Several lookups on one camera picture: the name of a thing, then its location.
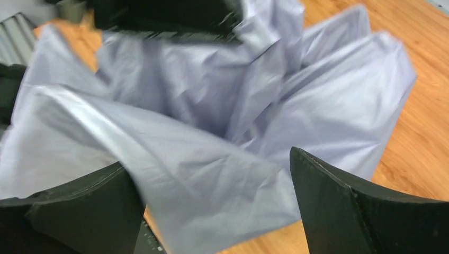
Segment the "wooden surface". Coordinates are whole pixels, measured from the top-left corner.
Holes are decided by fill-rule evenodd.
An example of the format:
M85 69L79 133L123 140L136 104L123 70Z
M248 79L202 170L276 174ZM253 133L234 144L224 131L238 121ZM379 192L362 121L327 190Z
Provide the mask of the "wooden surface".
M449 17L424 0L302 2L307 25L363 3L374 31L387 30L404 42L418 80L373 181L398 191L449 201ZM69 30L66 36L95 69L92 53L99 47L97 35L87 35L94 42L86 42L80 39L82 30ZM302 223L298 222L221 253L303 254L308 249Z

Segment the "wooden table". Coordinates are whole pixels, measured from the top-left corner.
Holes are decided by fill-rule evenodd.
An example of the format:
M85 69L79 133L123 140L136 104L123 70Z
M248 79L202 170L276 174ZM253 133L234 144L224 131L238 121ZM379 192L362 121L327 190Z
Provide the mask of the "wooden table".
M404 42L418 80L373 181L405 193L449 201L449 17L424 0L302 2L307 25L363 3L374 31L387 30ZM89 34L86 40L80 35L84 30L73 31L67 29L66 36L72 38L72 45L78 47L81 55L85 54L85 62L95 69L92 52L99 47L98 34ZM221 252L290 253L309 253L301 222Z

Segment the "crumpled plastic sheet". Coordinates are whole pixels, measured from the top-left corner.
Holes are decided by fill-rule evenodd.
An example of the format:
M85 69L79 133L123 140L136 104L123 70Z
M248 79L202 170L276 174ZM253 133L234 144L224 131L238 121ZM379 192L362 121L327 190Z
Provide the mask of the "crumpled plastic sheet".
M91 72L48 25L0 155L0 198L119 160L171 253L214 253L300 219L289 150L370 179L416 80L355 6L303 30L296 0L243 0L242 44L107 34Z

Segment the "wood grain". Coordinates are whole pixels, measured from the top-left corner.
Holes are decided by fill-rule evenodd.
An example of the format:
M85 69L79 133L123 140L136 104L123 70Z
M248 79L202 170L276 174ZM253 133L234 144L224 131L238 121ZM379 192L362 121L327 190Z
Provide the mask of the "wood grain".
M418 80L374 174L377 184L449 201L449 17L424 0L302 0L306 24L320 22L354 4L364 4L374 31L387 30L404 42ZM74 47L96 68L96 35ZM88 48L86 41L93 40ZM241 243L221 254L309 253L301 222Z

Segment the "gray fabric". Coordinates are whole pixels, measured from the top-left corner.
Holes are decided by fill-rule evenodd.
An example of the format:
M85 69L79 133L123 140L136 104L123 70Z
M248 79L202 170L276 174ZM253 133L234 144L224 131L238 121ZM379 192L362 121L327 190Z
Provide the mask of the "gray fabric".
M109 34L92 73L48 26L0 155L0 198L121 161L171 253L214 253L300 218L289 149L371 178L415 82L356 6L302 31L295 0L244 0L240 46Z

